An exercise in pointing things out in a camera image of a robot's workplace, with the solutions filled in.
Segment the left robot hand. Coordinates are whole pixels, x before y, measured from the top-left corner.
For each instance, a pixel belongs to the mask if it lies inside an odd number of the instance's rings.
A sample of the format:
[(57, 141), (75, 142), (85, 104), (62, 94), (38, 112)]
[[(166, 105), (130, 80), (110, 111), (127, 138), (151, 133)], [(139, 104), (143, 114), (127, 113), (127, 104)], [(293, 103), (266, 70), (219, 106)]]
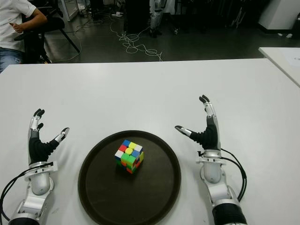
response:
[(44, 126), (39, 123), (42, 115), (45, 113), (42, 109), (37, 109), (31, 120), (28, 131), (28, 164), (47, 162), (49, 156), (59, 146), (59, 144), (67, 137), (70, 128), (64, 128), (54, 139), (49, 142), (42, 142), (39, 137), (39, 131)]

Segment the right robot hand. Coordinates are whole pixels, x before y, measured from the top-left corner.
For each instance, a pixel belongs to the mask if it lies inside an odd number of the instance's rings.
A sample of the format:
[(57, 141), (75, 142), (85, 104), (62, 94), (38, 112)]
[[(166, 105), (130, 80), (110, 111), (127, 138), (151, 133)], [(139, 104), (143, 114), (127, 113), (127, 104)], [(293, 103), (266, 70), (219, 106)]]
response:
[(202, 132), (195, 132), (179, 125), (176, 125), (175, 129), (200, 144), (204, 150), (221, 150), (218, 119), (213, 104), (205, 95), (200, 96), (199, 100), (203, 103), (207, 113), (206, 129)]

